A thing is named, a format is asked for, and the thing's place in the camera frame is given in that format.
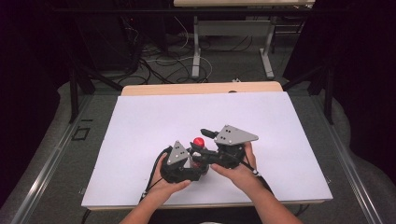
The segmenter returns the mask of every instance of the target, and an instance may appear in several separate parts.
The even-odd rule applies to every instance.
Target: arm
[[[177,184],[170,184],[166,182],[160,173],[163,159],[166,154],[163,154],[155,168],[155,173],[152,178],[151,188],[148,191],[148,195],[137,205],[121,222],[121,224],[127,223],[138,223],[144,224],[149,223],[149,219],[154,211],[163,205],[173,193],[186,188],[190,184],[190,180],[185,180]]]
[[[256,168],[256,158],[251,143],[245,143],[245,151],[247,154],[245,161]],[[217,164],[212,164],[211,167],[220,175],[228,177],[239,189],[246,193],[253,202],[262,223],[302,223],[262,185],[247,167],[239,165],[234,169],[225,169]]]

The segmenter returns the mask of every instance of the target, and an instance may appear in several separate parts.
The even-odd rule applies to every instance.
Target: table leg
[[[265,37],[264,49],[260,49],[260,54],[262,56],[262,64],[264,65],[265,75],[268,79],[274,79],[274,71],[272,70],[270,60],[268,58],[268,52],[271,48],[271,40],[274,35],[274,30],[276,26],[276,17],[271,18],[270,25],[268,26],[267,36]]]
[[[198,34],[198,18],[194,16],[194,59],[192,62],[192,78],[199,77],[199,64],[200,64],[201,50],[199,48],[199,34]]]

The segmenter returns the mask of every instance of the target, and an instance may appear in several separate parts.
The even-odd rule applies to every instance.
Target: right hand
[[[257,169],[256,157],[253,154],[253,148],[250,142],[245,143],[245,152],[246,157],[244,161],[248,162],[254,169]],[[210,167],[220,175],[233,181],[233,183],[247,195],[254,193],[256,190],[264,189],[260,180],[244,165],[240,164],[233,169],[226,169],[213,163]]]

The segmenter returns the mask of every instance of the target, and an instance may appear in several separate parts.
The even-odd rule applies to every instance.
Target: finger
[[[250,165],[256,169],[257,168],[256,157],[253,154],[253,146],[251,145],[251,142],[245,143],[245,153]]]
[[[163,159],[165,159],[166,155],[167,155],[166,152],[163,153],[163,154],[161,155],[160,159],[158,160],[157,167],[155,167],[156,172],[157,172],[157,171],[160,171],[161,167],[163,166]]]
[[[180,182],[180,183],[173,184],[173,185],[172,185],[172,190],[173,190],[173,192],[177,192],[177,191],[183,190],[183,189],[186,188],[190,183],[191,183],[190,180],[184,180],[184,181],[182,181],[182,182]]]
[[[212,170],[216,171],[219,175],[224,175],[225,177],[230,176],[230,170],[228,170],[220,165],[213,163],[210,165],[210,168],[212,168]]]

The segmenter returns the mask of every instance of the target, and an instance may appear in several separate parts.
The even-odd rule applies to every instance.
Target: left hand
[[[160,170],[161,167],[163,166],[163,159],[166,157],[166,153],[164,153],[157,164],[157,167],[155,167],[155,172],[154,176],[152,177],[150,185],[154,185],[151,187],[151,189],[148,191],[148,195],[145,197],[143,200],[148,200],[148,198],[151,200],[152,203],[155,203],[156,207],[160,207],[163,205],[173,193],[178,192],[184,188],[186,188],[191,181],[190,180],[184,180],[180,183],[168,183],[166,180],[163,179],[161,176]]]

